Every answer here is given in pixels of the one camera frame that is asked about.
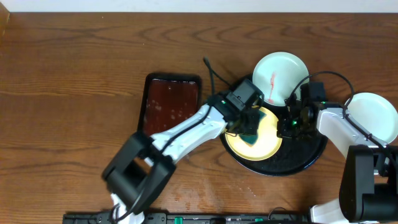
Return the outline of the green scrubbing sponge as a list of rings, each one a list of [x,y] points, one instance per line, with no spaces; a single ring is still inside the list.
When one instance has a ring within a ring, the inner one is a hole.
[[[266,116],[266,114],[263,111],[261,111],[260,114],[261,114],[260,117],[260,122],[261,122],[261,120],[263,119],[263,117]],[[258,139],[258,133],[256,135],[250,135],[250,136],[239,134],[238,136],[248,145],[254,145]]]

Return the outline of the yellow plate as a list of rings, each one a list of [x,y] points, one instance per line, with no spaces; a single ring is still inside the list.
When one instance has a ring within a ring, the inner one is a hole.
[[[261,161],[273,156],[282,144],[282,138],[278,138],[277,116],[267,108],[261,107],[266,116],[259,123],[258,139],[254,145],[246,144],[238,135],[226,134],[227,145],[231,150],[243,159]]]

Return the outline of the pale green plate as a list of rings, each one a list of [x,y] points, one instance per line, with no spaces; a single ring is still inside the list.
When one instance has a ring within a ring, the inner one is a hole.
[[[349,114],[375,137],[392,143],[397,137],[397,110],[375,93],[357,93],[348,105]]]
[[[252,82],[263,92],[266,103],[285,106],[285,100],[293,89],[307,76],[307,66],[296,55],[274,52],[257,63]]]

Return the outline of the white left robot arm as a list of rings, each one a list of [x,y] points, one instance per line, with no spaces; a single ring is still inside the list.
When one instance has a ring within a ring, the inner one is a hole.
[[[263,95],[232,92],[210,96],[190,118],[161,133],[132,134],[102,173],[114,200],[111,223],[142,223],[143,211],[161,194],[177,162],[199,145],[242,123],[260,108]]]

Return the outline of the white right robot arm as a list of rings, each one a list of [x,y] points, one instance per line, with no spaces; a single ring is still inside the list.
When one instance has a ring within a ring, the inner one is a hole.
[[[328,138],[345,157],[339,196],[315,205],[315,223],[386,223],[397,221],[397,147],[374,137],[348,110],[327,101],[296,103],[277,123],[280,138]]]

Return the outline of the round black serving tray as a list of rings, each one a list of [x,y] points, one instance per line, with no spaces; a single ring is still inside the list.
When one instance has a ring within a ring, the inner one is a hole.
[[[220,140],[226,151],[243,167],[268,176],[287,176],[301,172],[321,156],[326,148],[328,139],[316,135],[308,139],[283,139],[279,150],[270,158],[261,161],[250,161],[235,154],[222,134]]]

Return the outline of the black rectangular water tray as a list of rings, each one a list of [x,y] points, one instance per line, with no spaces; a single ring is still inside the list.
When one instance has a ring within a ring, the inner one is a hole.
[[[200,108],[201,91],[202,79],[198,75],[148,74],[137,129],[150,136],[182,123]]]

